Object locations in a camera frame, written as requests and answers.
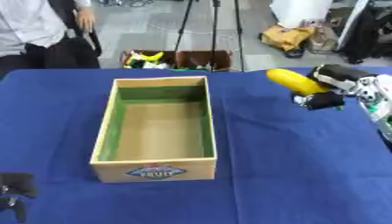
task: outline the table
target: table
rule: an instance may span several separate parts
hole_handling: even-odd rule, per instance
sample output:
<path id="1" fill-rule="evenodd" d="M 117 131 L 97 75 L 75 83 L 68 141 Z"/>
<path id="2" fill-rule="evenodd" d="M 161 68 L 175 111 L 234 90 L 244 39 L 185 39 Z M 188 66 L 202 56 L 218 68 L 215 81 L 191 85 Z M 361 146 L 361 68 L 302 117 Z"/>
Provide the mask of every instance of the table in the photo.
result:
<path id="1" fill-rule="evenodd" d="M 25 200 L 27 223 L 392 221 L 392 156 L 356 102 L 343 111 L 306 111 L 264 71 L 209 74 L 215 180 L 98 182 L 88 160 L 112 80 L 201 74 L 207 73 L 30 70 L 7 76 L 0 82 L 0 171 L 36 175 L 39 197 Z M 0 220 L 16 223 L 12 212 L 0 213 Z"/>

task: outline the cardboard box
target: cardboard box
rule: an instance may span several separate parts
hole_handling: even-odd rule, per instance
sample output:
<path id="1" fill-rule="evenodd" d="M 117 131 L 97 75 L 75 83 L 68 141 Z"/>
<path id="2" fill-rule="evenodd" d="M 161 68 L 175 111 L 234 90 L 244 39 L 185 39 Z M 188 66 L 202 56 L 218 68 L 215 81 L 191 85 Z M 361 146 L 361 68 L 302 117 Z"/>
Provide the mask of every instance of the cardboard box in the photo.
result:
<path id="1" fill-rule="evenodd" d="M 90 164 L 102 182 L 213 179 L 203 76 L 114 81 Z"/>
<path id="2" fill-rule="evenodd" d="M 196 69 L 196 65 L 205 66 L 210 63 L 211 51 L 153 51 L 153 50 L 126 50 L 122 52 L 120 61 L 124 61 L 130 56 L 130 52 L 142 53 L 143 55 L 152 56 L 157 53 L 163 52 L 164 57 L 161 59 L 171 65 L 173 68 L 188 68 L 191 70 Z M 215 71 L 230 71 L 232 66 L 233 53 L 225 50 L 216 50 L 214 55 Z"/>

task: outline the gray floor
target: gray floor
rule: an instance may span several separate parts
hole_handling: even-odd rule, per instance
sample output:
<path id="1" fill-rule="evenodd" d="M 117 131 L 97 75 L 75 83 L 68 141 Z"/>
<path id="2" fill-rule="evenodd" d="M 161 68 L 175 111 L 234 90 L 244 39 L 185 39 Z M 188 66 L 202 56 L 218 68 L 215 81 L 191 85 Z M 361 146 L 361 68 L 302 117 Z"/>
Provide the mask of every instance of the gray floor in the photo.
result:
<path id="1" fill-rule="evenodd" d="M 234 51 L 233 68 L 239 69 L 234 0 L 221 1 L 218 48 Z M 248 71 L 274 67 L 314 67 L 320 64 L 345 64 L 338 55 L 315 55 L 307 52 L 302 59 L 286 59 L 278 50 L 263 45 L 257 38 L 260 31 L 276 20 L 270 12 L 270 0 L 240 0 L 243 41 Z M 103 67 L 119 67 L 124 49 L 171 50 L 186 9 L 184 2 L 157 0 L 143 8 L 104 7 L 95 4 L 97 30 L 103 47 Z M 199 0 L 192 8 L 186 35 L 180 49 L 211 48 L 212 0 Z M 363 66 L 391 66 L 389 59 L 368 59 Z"/>

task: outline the white object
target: white object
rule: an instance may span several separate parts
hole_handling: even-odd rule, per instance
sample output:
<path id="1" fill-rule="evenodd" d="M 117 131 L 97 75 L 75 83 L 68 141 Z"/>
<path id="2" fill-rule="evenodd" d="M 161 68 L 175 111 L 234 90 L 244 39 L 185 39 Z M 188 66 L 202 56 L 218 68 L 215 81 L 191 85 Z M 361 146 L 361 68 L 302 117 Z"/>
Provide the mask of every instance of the white object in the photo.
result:
<path id="1" fill-rule="evenodd" d="M 285 28 L 298 28 L 303 22 L 311 25 L 325 21 L 333 0 L 274 0 L 270 5 L 279 24 Z"/>

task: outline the tripod leg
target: tripod leg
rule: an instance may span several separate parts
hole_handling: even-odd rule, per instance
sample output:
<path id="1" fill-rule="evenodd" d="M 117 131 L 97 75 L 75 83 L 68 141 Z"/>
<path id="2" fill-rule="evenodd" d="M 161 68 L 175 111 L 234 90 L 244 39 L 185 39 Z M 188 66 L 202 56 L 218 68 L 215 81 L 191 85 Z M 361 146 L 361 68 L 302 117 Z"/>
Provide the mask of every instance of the tripod leg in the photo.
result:
<path id="1" fill-rule="evenodd" d="M 216 49 L 216 35 L 218 29 L 218 9 L 221 7 L 220 0 L 213 0 L 213 47 L 211 52 L 210 66 L 212 72 L 215 69 L 215 49 Z"/>
<path id="2" fill-rule="evenodd" d="M 176 48 L 174 49 L 175 52 L 179 50 L 179 43 L 181 43 L 182 36 L 184 35 L 184 29 L 186 28 L 186 23 L 188 22 L 189 14 L 191 12 L 193 0 L 188 0 L 188 1 L 189 2 L 188 2 L 188 6 L 186 7 L 184 20 L 182 21 L 181 28 L 179 28 L 178 30 L 177 44 L 176 44 Z"/>
<path id="3" fill-rule="evenodd" d="M 240 45 L 240 60 L 241 60 L 241 70 L 244 72 L 244 58 L 243 58 L 243 47 L 242 47 L 242 24 L 241 24 L 241 16 L 240 16 L 240 4 L 238 0 L 234 0 L 235 6 L 235 17 L 237 22 L 237 34 L 238 34 L 238 44 Z"/>

